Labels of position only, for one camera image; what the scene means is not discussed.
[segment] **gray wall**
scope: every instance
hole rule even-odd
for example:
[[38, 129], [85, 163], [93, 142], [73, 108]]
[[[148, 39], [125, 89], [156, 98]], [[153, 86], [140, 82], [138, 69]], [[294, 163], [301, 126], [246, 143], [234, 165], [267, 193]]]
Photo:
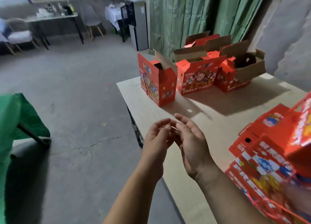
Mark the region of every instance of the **gray wall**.
[[311, 90], [311, 0], [265, 0], [250, 37], [250, 50], [266, 52], [268, 73]]
[[[118, 3], [123, 1], [124, 0], [71, 0], [70, 3], [77, 12], [79, 12], [79, 7], [83, 2], [92, 5], [107, 33], [113, 33], [114, 29], [105, 17], [105, 7], [112, 2]], [[27, 2], [23, 2], [23, 0], [0, 1], [0, 17], [4, 19], [12, 17], [26, 18], [27, 16], [35, 15], [36, 12], [38, 12], [38, 8], [45, 7], [46, 4], [47, 3], [29, 4]], [[52, 4], [58, 8], [57, 2], [52, 2]], [[77, 23], [80, 27], [80, 30], [82, 32], [86, 32], [85, 26], [80, 18], [77, 19]], [[44, 21], [40, 23], [40, 26], [47, 36], [77, 33], [74, 24], [68, 19]]]

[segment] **forearm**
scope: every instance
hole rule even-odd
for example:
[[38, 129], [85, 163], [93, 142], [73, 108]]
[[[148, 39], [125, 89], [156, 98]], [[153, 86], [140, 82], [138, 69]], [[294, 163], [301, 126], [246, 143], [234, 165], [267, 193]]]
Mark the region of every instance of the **forearm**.
[[247, 200], [217, 165], [202, 169], [196, 176], [196, 182], [218, 224], [272, 223]]
[[119, 193], [103, 224], [147, 224], [156, 183], [136, 169]]

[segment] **white tablecloth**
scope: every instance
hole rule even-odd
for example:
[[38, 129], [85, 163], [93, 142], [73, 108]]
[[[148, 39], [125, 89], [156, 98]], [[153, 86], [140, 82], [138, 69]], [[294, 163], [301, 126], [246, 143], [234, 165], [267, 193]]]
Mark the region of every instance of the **white tablecloth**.
[[110, 21], [111, 24], [113, 24], [114, 27], [116, 27], [117, 30], [120, 30], [120, 27], [118, 25], [118, 20], [122, 20], [121, 16], [121, 9], [119, 7], [105, 8], [105, 16], [108, 21]]

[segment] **curtain fold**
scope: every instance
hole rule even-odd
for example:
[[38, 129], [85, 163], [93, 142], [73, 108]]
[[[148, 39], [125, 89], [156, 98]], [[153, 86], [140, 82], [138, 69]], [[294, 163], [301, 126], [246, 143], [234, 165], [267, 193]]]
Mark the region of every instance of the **curtain fold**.
[[207, 30], [242, 40], [262, 0], [150, 0], [150, 50], [170, 60], [186, 37]]

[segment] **gray floor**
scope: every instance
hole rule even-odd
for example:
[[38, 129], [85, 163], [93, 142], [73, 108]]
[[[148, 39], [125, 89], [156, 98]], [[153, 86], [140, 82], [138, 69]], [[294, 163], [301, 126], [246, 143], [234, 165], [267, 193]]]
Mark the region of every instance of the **gray floor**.
[[[50, 42], [49, 51], [0, 56], [1, 93], [23, 92], [52, 136], [47, 153], [33, 143], [15, 148], [7, 221], [100, 224], [141, 153], [115, 84], [139, 75], [137, 52], [115, 34]], [[149, 223], [181, 223], [163, 181]]]

